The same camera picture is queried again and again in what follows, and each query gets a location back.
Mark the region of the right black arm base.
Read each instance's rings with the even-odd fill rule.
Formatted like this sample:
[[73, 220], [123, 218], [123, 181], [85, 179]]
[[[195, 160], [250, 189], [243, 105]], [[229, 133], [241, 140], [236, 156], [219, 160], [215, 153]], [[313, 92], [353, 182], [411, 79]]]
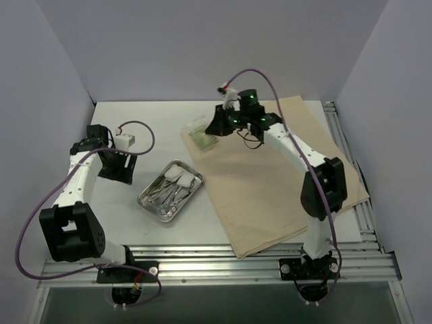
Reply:
[[339, 262], [332, 256], [312, 260], [309, 256], [280, 259], [279, 273], [286, 281], [325, 281], [337, 277]]

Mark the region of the steel tweezers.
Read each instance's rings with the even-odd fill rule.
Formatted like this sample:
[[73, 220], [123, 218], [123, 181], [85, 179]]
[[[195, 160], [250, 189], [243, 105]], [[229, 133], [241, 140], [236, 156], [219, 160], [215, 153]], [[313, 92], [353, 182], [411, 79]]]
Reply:
[[157, 184], [144, 195], [142, 202], [153, 202], [154, 200], [158, 199], [158, 197], [162, 195], [168, 187], [169, 184], [167, 182], [161, 182], [160, 184]]

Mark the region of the green gauze packet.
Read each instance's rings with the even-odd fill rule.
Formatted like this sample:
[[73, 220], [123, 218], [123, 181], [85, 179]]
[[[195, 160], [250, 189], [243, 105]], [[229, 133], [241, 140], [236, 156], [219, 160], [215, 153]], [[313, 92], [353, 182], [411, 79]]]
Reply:
[[182, 128], [182, 132], [192, 140], [195, 147], [202, 153], [213, 149], [219, 143], [216, 136], [206, 134], [205, 130], [209, 124], [209, 118], [202, 115]]

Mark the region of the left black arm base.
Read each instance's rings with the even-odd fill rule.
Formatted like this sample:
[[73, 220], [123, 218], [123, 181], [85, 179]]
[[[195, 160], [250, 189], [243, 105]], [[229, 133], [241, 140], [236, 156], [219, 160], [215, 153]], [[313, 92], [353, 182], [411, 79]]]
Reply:
[[144, 269], [149, 272], [150, 275], [142, 274], [138, 270], [112, 267], [101, 269], [97, 274], [96, 282], [98, 284], [135, 284], [156, 282], [154, 276], [158, 276], [159, 273], [158, 261], [136, 261], [132, 266]]

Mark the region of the steel scissors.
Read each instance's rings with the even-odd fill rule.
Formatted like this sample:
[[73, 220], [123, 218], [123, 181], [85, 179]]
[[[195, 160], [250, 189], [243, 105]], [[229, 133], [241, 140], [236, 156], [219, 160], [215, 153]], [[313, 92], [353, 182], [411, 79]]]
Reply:
[[170, 203], [169, 208], [167, 210], [167, 214], [172, 214], [176, 211], [178, 205], [180, 204], [181, 200], [185, 197], [186, 193], [188, 191], [185, 188], [182, 188], [176, 196], [173, 198], [173, 201]]
[[171, 197], [171, 199], [170, 199], [170, 202], [169, 202], [169, 205], [170, 205], [170, 203], [173, 201], [173, 198], [176, 196], [176, 194], [180, 191], [182, 189], [182, 187], [180, 187], [180, 186], [178, 186], [176, 189], [175, 189], [175, 192], [174, 192], [174, 194], [173, 194], [173, 196]]
[[161, 201], [159, 205], [159, 213], [161, 215], [166, 214], [167, 206], [169, 205], [170, 199], [173, 196], [174, 192], [176, 191], [176, 186], [172, 186], [167, 193], [166, 197]]

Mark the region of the stainless steel tray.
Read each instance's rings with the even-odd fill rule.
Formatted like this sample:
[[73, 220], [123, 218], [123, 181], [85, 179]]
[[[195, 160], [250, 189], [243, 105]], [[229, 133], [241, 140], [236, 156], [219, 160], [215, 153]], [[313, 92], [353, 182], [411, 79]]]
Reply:
[[203, 184], [201, 172], [176, 159], [138, 195], [137, 203], [161, 223], [169, 223]]

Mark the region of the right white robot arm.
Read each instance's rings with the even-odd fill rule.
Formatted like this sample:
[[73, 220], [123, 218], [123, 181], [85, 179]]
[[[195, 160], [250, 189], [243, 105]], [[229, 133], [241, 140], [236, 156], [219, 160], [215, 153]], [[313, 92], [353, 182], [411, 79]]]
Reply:
[[299, 264], [303, 276], [316, 278], [324, 270], [321, 258], [337, 245], [331, 216], [342, 208], [348, 196], [342, 160], [326, 157], [301, 140], [288, 128], [281, 112], [265, 110], [255, 89], [238, 92], [223, 85], [217, 91], [223, 101], [216, 105], [206, 134], [229, 136], [247, 130], [259, 144], [280, 153], [302, 175], [300, 203], [308, 215], [308, 228], [302, 247], [307, 257]]

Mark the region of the white gauze pad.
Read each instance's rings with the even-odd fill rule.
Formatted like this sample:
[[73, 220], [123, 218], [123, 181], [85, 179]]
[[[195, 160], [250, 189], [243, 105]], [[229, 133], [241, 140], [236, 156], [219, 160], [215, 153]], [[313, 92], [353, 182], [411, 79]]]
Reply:
[[164, 173], [164, 178], [170, 182], [174, 182], [181, 176], [182, 173], [183, 169], [174, 164]]
[[183, 173], [177, 181], [177, 185], [182, 188], [189, 188], [195, 177], [191, 173]]

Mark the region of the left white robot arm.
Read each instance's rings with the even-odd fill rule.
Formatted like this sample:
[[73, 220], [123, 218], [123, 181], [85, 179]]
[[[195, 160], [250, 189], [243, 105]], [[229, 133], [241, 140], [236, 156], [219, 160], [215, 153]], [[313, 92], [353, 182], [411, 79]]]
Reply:
[[112, 276], [121, 283], [135, 278], [136, 266], [125, 246], [114, 244], [90, 207], [97, 178], [132, 183], [136, 157], [128, 154], [135, 137], [111, 134], [102, 125], [87, 127], [86, 138], [70, 149], [69, 181], [39, 222], [54, 261], [89, 261], [113, 265]]

